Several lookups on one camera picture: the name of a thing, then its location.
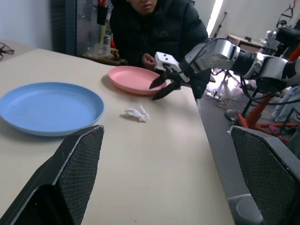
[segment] floor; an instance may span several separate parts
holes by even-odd
[[[225,194],[229,198],[248,194],[249,191],[240,171],[233,141],[228,133],[231,123],[225,118],[224,112],[227,109],[236,109],[242,112],[248,98],[243,94],[239,84],[232,78],[223,81],[224,74],[219,74],[214,78],[216,83],[209,83],[207,90],[210,92],[218,90],[218,93],[223,95],[223,101],[207,97],[206,92],[200,100],[200,113]],[[260,121],[271,122],[271,113],[274,109],[275,106],[267,106]]]

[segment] person's hand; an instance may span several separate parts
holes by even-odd
[[[145,53],[142,56],[142,63],[148,70],[155,70],[155,59],[148,53]]]

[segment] white table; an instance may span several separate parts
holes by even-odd
[[[18,45],[16,54],[25,48]],[[111,68],[41,49],[0,62],[0,96],[20,85],[59,81],[103,98],[98,123],[105,136],[82,224],[233,225],[191,89],[152,101],[117,90],[106,76]],[[139,105],[149,123],[120,116]],[[23,134],[0,120],[0,216],[61,141]]]

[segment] pink plate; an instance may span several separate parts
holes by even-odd
[[[109,78],[115,86],[136,95],[154,95],[166,86],[149,89],[151,83],[159,76],[157,73],[139,67],[121,66],[108,72]]]

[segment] robotic arm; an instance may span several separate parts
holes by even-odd
[[[300,58],[295,62],[289,62],[259,52],[248,52],[225,38],[197,45],[180,63],[173,56],[161,52],[156,53],[155,60],[157,69],[172,72],[169,76],[160,76],[150,88],[161,85],[166,79],[172,79],[170,85],[178,89],[183,83],[189,82],[190,76],[209,68],[231,70],[245,79],[255,79],[257,87],[265,92],[275,93],[300,84]],[[164,97],[170,90],[171,87],[167,87],[164,93],[156,96],[156,99]]]

